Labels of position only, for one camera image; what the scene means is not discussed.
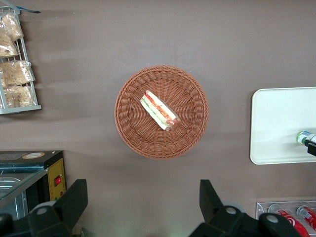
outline packaged sandwich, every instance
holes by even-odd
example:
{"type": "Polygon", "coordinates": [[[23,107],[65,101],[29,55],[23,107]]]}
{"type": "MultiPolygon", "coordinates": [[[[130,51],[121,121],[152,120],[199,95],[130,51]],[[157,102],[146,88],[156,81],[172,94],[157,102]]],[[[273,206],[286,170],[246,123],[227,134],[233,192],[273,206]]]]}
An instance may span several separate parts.
{"type": "Polygon", "coordinates": [[[8,12],[2,17],[2,24],[6,34],[13,42],[23,37],[23,32],[18,23],[15,13],[8,12]]]}
{"type": "Polygon", "coordinates": [[[33,91],[30,86],[10,86],[7,90],[15,95],[18,107],[36,105],[33,91]]]}
{"type": "Polygon", "coordinates": [[[0,57],[13,57],[19,55],[15,43],[0,30],[0,57]]]}
{"type": "Polygon", "coordinates": [[[15,60],[1,63],[0,70],[3,71],[2,80],[6,86],[23,85],[25,83],[34,81],[31,63],[25,60],[15,60]]]}
{"type": "Polygon", "coordinates": [[[149,90],[146,90],[140,102],[163,130],[170,131],[180,125],[178,115],[149,90]]]}

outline yellow panel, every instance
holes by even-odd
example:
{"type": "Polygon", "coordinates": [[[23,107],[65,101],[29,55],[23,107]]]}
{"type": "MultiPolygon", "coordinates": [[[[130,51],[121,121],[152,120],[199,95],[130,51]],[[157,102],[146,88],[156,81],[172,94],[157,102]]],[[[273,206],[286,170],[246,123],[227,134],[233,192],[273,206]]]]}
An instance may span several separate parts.
{"type": "Polygon", "coordinates": [[[49,193],[50,200],[58,200],[62,194],[66,191],[66,182],[65,182],[65,171],[64,171],[64,162],[63,158],[53,164],[48,168],[48,184],[49,184],[49,193]]]}

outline toaster oven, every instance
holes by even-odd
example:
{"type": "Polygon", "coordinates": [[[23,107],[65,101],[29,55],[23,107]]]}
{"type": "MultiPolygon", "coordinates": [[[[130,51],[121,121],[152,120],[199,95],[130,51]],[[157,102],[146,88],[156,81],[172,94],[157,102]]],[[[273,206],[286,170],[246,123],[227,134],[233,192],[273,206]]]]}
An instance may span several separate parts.
{"type": "Polygon", "coordinates": [[[18,220],[65,191],[63,151],[0,152],[0,213],[18,220]]]}

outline brown basket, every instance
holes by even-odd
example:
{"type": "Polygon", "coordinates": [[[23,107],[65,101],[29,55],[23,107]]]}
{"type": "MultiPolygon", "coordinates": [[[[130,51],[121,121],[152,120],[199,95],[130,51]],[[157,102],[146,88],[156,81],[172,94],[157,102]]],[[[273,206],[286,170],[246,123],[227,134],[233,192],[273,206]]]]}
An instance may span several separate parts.
{"type": "Polygon", "coordinates": [[[154,159],[183,155],[203,136],[208,101],[201,85],[172,66],[154,66],[133,75],[120,90],[115,123],[124,142],[135,152],[154,159]],[[146,90],[162,99],[181,119],[179,127],[162,130],[140,103],[146,90]]]}

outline metal shelf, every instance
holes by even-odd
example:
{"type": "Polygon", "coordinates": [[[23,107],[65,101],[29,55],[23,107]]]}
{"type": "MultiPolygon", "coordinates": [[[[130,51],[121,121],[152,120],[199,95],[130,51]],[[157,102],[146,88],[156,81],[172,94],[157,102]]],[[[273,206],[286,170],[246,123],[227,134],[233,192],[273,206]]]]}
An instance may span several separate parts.
{"type": "MultiPolygon", "coordinates": [[[[0,2],[2,2],[3,4],[6,5],[6,6],[0,6],[0,15],[5,14],[7,12],[15,13],[15,17],[16,17],[18,23],[20,24],[20,20],[19,20],[19,14],[21,13],[20,10],[16,6],[14,6],[13,4],[9,3],[6,0],[0,0],[0,2]]],[[[24,39],[23,38],[18,39],[15,42],[15,44],[17,46],[19,55],[15,56],[15,57],[10,57],[10,58],[0,58],[0,63],[11,62],[11,61],[15,61],[15,60],[26,60],[26,61],[28,61],[28,56],[27,56],[27,53],[26,53],[24,39]]],[[[35,87],[34,87],[33,81],[27,83],[26,85],[31,87],[32,93],[33,93],[34,102],[35,102],[36,105],[8,108],[7,103],[6,103],[6,99],[5,99],[5,95],[4,95],[3,86],[0,83],[0,103],[2,103],[2,105],[3,105],[3,109],[0,109],[0,115],[14,114],[14,113],[19,113],[19,112],[23,112],[23,111],[40,110],[41,109],[41,105],[38,104],[38,100],[37,100],[37,97],[36,97],[35,87]]]]}

